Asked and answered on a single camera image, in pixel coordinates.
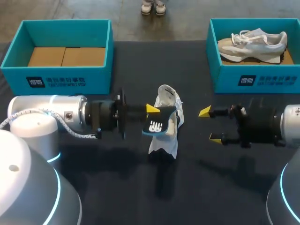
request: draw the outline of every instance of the box logo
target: box logo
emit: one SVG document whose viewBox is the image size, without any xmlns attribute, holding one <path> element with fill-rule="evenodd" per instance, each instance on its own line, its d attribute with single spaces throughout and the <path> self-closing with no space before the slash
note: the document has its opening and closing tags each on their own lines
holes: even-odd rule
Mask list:
<svg viewBox="0 0 300 225">
<path fill-rule="evenodd" d="M 28 76 L 27 78 L 28 84 L 32 88 L 44 88 L 45 83 L 40 76 Z"/>
<path fill-rule="evenodd" d="M 256 75 L 242 75 L 240 76 L 240 81 L 238 86 L 251 87 L 253 86 L 256 79 Z"/>
</svg>

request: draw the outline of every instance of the screw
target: screw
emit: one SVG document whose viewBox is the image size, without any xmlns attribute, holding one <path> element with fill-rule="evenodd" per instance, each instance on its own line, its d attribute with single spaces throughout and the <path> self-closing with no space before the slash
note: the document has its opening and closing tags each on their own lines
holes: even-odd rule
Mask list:
<svg viewBox="0 0 300 225">
<path fill-rule="evenodd" d="M 67 119 L 67 120 L 72 119 L 72 117 L 73 117 L 72 114 L 70 114 L 70 113 L 67 113 L 67 114 L 66 114 L 66 119 Z"/>
</svg>

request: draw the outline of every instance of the white sneaker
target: white sneaker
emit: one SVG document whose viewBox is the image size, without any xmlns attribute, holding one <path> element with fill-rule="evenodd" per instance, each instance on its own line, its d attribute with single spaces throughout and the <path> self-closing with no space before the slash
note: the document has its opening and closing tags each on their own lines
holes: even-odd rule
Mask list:
<svg viewBox="0 0 300 225">
<path fill-rule="evenodd" d="M 166 6 L 159 0 L 156 0 L 156 15 L 164 15 L 166 11 Z"/>
<path fill-rule="evenodd" d="M 142 14 L 143 15 L 149 15 L 151 13 L 151 10 L 152 10 L 152 5 L 153 5 L 153 3 L 151 3 L 151 2 L 143 1 L 142 2 L 142 8 L 141 8 Z"/>
<path fill-rule="evenodd" d="M 177 131 L 184 122 L 184 116 L 179 95 L 173 88 L 166 84 L 158 88 L 158 96 L 154 104 L 154 107 L 163 106 L 176 106 L 177 110 L 169 119 L 169 126 L 166 134 L 152 138 L 148 154 L 152 151 L 164 149 L 176 159 L 178 148 Z"/>
<path fill-rule="evenodd" d="M 218 41 L 220 55 L 233 61 L 252 57 L 268 63 L 281 63 L 281 55 L 287 46 L 287 34 L 267 34 L 260 28 L 248 31 L 243 30 L 240 34 L 231 34 L 231 38 Z"/>
</svg>

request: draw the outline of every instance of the brown cardboard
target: brown cardboard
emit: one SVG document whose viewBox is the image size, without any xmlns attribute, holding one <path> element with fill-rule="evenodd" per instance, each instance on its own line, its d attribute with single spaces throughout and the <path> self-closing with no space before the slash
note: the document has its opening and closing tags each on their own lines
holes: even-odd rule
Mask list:
<svg viewBox="0 0 300 225">
<path fill-rule="evenodd" d="M 63 67 L 103 66 L 105 48 L 66 48 Z"/>
<path fill-rule="evenodd" d="M 65 54 L 65 47 L 35 47 L 29 67 L 60 67 Z"/>
<path fill-rule="evenodd" d="M 231 62 L 223 57 L 221 57 L 221 59 L 222 59 L 222 63 L 224 65 L 272 65 L 267 62 L 261 62 L 255 58 L 247 58 L 247 59 L 244 59 L 242 62 Z M 292 59 L 289 51 L 286 50 L 284 53 L 283 61 L 279 65 L 291 65 L 291 64 L 292 65 L 294 64 L 293 59 Z"/>
</svg>

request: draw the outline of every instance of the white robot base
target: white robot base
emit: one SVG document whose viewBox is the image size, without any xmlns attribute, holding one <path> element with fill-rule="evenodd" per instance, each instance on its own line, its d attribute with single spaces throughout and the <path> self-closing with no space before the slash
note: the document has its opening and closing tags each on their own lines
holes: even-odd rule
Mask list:
<svg viewBox="0 0 300 225">
<path fill-rule="evenodd" d="M 16 135 L 0 130 L 0 224 L 79 225 L 72 185 Z"/>
</svg>

